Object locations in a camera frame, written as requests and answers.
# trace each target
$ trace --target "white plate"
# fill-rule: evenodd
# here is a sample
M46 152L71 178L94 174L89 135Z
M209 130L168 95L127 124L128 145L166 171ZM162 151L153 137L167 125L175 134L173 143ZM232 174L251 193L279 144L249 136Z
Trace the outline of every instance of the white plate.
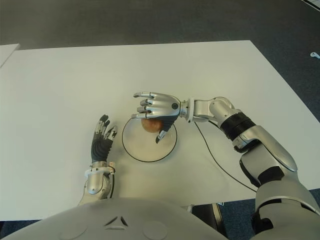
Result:
M134 159L142 162L156 162L168 156L175 148L177 130L173 124L158 143L156 143L157 135L157 132L147 132L142 127L141 119L131 118L123 128L122 144Z

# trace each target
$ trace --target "robotic hand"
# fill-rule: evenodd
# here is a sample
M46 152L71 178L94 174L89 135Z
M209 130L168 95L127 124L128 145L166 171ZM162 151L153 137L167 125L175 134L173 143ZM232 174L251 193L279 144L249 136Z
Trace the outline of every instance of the robotic hand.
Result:
M108 118L107 115L103 115L96 124L91 144L92 164L84 174L87 181L79 205L108 198L109 194L111 198L113 195L116 170L113 162L107 163L107 158L118 130L117 126L107 130L110 124Z
M183 103L175 96L156 92L137 92L134 98L144 97L137 108L138 113L131 117L136 119L158 119L163 122L155 142L158 143L169 131L172 124L182 114Z
M256 234L266 234L266 238L259 238L263 236L259 234L257 239L282 239L288 236L289 231L295 233L300 230L303 234L308 232L309 239L317 239L317 234L320 234L320 208L300 183L295 160L263 127L235 109L228 99L190 98L180 101L174 96L155 92L139 92L134 97L147 99L140 102L141 106L137 108L139 113L132 115L133 118L156 118L164 122L156 142L164 137L180 116L188 123L214 121L232 141L234 149L244 153L240 167L258 188L252 226Z

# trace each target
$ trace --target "robot finger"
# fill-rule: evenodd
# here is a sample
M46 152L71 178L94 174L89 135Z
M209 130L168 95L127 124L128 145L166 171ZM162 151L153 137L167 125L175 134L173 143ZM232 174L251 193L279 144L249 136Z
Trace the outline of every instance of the robot finger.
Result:
M147 106L139 106L136 111L140 114L146 114L148 113L148 110L147 110Z
M158 136L156 136L155 138L155 143L157 144L161 139L164 138L164 136L167 134L166 131L161 130L160 133L158 134Z
M153 103L153 101L150 98L146 98L140 102L140 105L141 106L148 106L148 105L151 105L152 103Z
M114 138L116 137L118 133L118 128L117 126L113 126L112 128L110 128L104 135L103 135L103 139L109 139L109 140L114 140Z
M104 114L102 117L100 117L100 121L105 123L108 120L108 118L109 116Z
M153 99L156 96L162 96L162 95L163 94L161 94L161 93L152 92L152 91L140 91L140 92L136 92L135 94L133 94L133 97L134 98L143 97L143 98Z
M159 115L159 116L154 116L153 118L160 117L160 114L162 109L161 107L157 105L150 105L150 106L144 106L144 110L146 113L152 114L152 115Z
M99 120L95 126L94 134L100 135L102 132L103 126L104 126L104 122Z
M147 112L145 114L146 119L156 119L158 117L160 117L158 114L155 114L155 113L151 112L150 110L149 110L149 112Z
M131 115L132 119L146 119L147 116L145 113L135 113Z
M109 121L109 120L106 121L106 122L103 124L102 129L101 129L101 135L102 135L102 136L105 135L106 129L107 129L107 127L108 127L109 124L110 124L110 121Z

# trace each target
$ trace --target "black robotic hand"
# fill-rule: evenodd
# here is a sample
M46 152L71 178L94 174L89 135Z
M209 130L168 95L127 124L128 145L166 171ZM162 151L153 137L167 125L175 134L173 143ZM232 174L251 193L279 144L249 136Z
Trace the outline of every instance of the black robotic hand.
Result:
M107 161L112 143L118 133L117 126L113 126L107 131L107 127L110 124L108 118L107 115L103 115L96 124L91 145L92 163Z

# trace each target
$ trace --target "gray carpet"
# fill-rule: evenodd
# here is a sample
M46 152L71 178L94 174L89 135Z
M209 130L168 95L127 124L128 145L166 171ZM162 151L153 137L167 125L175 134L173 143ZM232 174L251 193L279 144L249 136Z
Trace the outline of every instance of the gray carpet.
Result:
M0 45L21 49L251 40L318 120L319 23L300 0L0 1ZM252 236L253 209L253 200L221 208L230 239ZM0 237L27 224L5 222Z

